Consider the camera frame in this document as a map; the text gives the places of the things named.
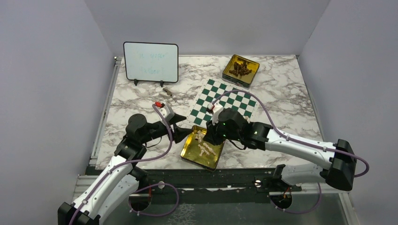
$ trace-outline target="small object on table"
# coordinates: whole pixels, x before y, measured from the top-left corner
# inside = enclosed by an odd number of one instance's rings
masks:
[[[243,118],[244,118],[248,123],[250,123],[250,117],[244,116]]]
[[[222,78],[238,86],[250,88],[259,67],[258,62],[233,55],[222,72]]]
[[[163,88],[162,91],[159,94],[162,95],[163,97],[166,97],[166,98],[170,98],[170,97],[173,96],[171,91],[169,89],[167,89],[167,88]]]
[[[230,70],[230,73],[237,76],[244,76],[251,72],[252,70],[247,68],[246,61],[243,61],[242,65],[240,65],[238,62],[234,62],[234,70]]]
[[[197,137],[204,136],[206,129],[196,125],[192,129],[193,132],[188,136],[181,151],[181,159],[199,165],[209,171],[214,171],[225,142],[216,146],[205,141],[200,143]]]

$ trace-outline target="purple tube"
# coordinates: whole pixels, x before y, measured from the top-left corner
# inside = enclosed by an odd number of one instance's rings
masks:
[[[151,213],[145,213],[145,212],[137,212],[137,211],[135,211],[135,210],[132,208],[132,206],[130,205],[130,202],[129,202],[130,212],[135,212],[135,213],[137,213],[137,214],[139,214],[139,215],[145,215],[145,216],[150,216],[150,217],[163,217],[163,216],[167,216],[168,214],[174,212],[174,210],[176,210],[176,208],[177,208],[177,206],[178,206],[178,202],[180,201],[180,195],[178,194],[177,188],[174,187],[174,186],[171,185],[171,184],[167,184],[167,183],[164,183],[164,184],[162,184],[162,183],[161,183],[161,184],[159,184],[159,183],[158,183],[158,184],[152,184],[152,185],[149,185],[149,186],[147,186],[147,187],[141,188],[140,190],[137,190],[135,193],[140,192],[140,191],[143,191],[143,190],[148,189],[148,188],[152,188],[152,187],[155,187],[155,186],[159,186],[159,185],[169,186],[169,187],[171,187],[172,189],[174,189],[174,191],[176,192],[177,200],[176,200],[175,205],[173,206],[173,208],[172,208],[170,211],[165,212],[165,213],[162,213],[162,214],[151,214]]]
[[[73,213],[72,218],[69,221],[69,225],[73,224],[73,221],[75,220],[77,213],[82,209],[83,204],[80,204],[79,207],[76,209],[75,213]]]

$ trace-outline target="white marble surface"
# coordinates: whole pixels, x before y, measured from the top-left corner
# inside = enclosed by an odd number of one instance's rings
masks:
[[[260,63],[260,69],[249,91],[267,106],[276,126],[288,133],[320,141],[319,127],[296,57],[294,55],[244,57]],[[189,108],[194,104],[194,98],[200,90],[203,79],[222,81],[222,71],[230,58],[231,56],[180,56],[179,81],[175,84],[165,84],[165,87],[172,91],[172,98],[159,95],[162,89],[159,83],[140,82],[135,86],[132,81],[127,80],[123,60],[100,144],[96,169],[104,169],[108,164],[116,146],[125,135],[125,127],[131,115],[142,113],[148,122],[156,122],[159,118],[153,111],[152,103],[161,101],[171,105],[176,113],[188,116]],[[252,121],[269,124],[261,107],[254,113]],[[190,127],[192,123],[185,121],[179,125]],[[180,153],[184,143],[185,141],[173,144],[168,155],[155,161],[138,163],[138,166],[143,169],[198,168],[181,160]],[[167,146],[168,139],[163,138],[159,145],[147,150],[144,158],[161,154]],[[260,168],[302,163],[306,161],[283,153],[238,150],[226,142],[217,168]]]

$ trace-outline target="black whiteboard frame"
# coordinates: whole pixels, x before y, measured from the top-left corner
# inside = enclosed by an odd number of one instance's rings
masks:
[[[179,49],[177,44],[168,44],[168,43],[155,43],[155,42],[136,42],[136,41],[125,41],[123,43],[123,55],[124,55],[124,66],[126,67],[126,78],[129,81],[134,81],[134,83],[138,83],[138,81],[147,81],[147,80],[138,80],[138,79],[129,79],[127,76],[127,66],[126,66],[126,51],[124,50],[124,44],[125,43],[138,43],[138,44],[157,44],[157,45],[175,45],[177,46],[177,81],[176,82],[168,82],[168,81],[150,81],[150,82],[161,82],[161,83],[177,83],[179,80],[179,71],[178,71],[178,65],[179,65]]]

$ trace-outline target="red cap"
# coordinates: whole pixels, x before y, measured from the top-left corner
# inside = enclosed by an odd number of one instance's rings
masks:
[[[155,105],[156,105],[157,107],[159,107],[159,108],[162,107],[162,103],[160,103],[160,102],[155,102]]]

